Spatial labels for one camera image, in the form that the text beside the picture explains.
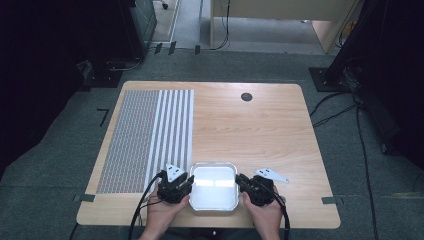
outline striped mat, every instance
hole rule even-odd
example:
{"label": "striped mat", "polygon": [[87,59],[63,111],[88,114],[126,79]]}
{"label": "striped mat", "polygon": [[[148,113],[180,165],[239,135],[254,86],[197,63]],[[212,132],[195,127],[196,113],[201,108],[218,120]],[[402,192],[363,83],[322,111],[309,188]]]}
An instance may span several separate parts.
{"label": "striped mat", "polygon": [[188,170],[193,98],[194,90],[126,91],[97,193],[144,192],[166,163]]}

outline white plastic container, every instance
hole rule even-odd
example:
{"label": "white plastic container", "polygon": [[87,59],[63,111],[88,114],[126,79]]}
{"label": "white plastic container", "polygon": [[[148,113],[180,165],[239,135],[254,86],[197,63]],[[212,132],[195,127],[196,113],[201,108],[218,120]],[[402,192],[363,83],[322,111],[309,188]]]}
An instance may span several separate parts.
{"label": "white plastic container", "polygon": [[239,187],[235,183],[236,167],[231,163],[196,163],[190,205],[195,211],[233,211],[238,205]]}

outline black controller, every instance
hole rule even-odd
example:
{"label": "black controller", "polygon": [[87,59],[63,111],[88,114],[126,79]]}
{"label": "black controller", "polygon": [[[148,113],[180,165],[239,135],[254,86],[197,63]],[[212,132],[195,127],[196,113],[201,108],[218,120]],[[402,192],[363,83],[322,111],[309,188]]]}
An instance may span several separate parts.
{"label": "black controller", "polygon": [[182,174],[172,182],[168,181],[168,175],[164,172],[162,182],[158,186],[158,198],[167,203],[180,203],[184,196],[191,193],[194,175],[187,179],[187,173]]}
{"label": "black controller", "polygon": [[256,206],[271,204],[274,199],[274,181],[255,175],[249,179],[245,175],[236,175],[236,183],[240,186],[240,192],[247,192],[250,201]]}

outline gray carpet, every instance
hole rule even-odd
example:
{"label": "gray carpet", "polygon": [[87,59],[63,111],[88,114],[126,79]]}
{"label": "gray carpet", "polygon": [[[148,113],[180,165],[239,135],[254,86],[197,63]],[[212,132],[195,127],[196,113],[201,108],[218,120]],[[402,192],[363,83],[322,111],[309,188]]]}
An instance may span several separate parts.
{"label": "gray carpet", "polygon": [[[309,110],[317,93],[308,67],[326,67],[333,56],[163,49],[125,72],[128,80],[297,83]],[[0,239],[68,239],[120,87],[78,92],[40,144],[10,165],[0,184]],[[323,104],[312,122],[352,104],[348,94]],[[369,161],[379,239],[424,239],[423,171],[402,156],[386,156],[366,112],[360,121]],[[364,158],[352,110],[315,129],[341,226],[334,230],[293,229],[291,239],[374,239]],[[287,203],[290,214],[290,203]],[[80,226],[74,239],[118,239],[115,226]]]}

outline wooden table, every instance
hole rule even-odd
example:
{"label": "wooden table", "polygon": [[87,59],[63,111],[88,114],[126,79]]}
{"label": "wooden table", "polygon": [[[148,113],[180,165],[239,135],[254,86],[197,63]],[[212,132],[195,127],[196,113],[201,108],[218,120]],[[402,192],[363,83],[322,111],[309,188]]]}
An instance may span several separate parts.
{"label": "wooden table", "polygon": [[[231,0],[229,17],[313,20],[312,26],[318,40],[324,52],[328,53],[359,2],[360,0]],[[226,17],[227,5],[228,0],[211,0],[211,48],[214,48],[214,17]]]}
{"label": "wooden table", "polygon": [[[292,228],[337,228],[340,219],[301,88],[296,84],[126,82],[122,88],[86,194],[96,194],[111,136],[127,90],[194,90],[192,164],[231,162],[252,177],[253,170],[270,167],[290,179],[275,182],[287,199]],[[251,101],[241,94],[250,93]],[[82,202],[77,221],[82,225],[126,225],[142,193],[97,194]],[[187,207],[174,227],[251,228],[242,202],[230,214],[198,214]]]}

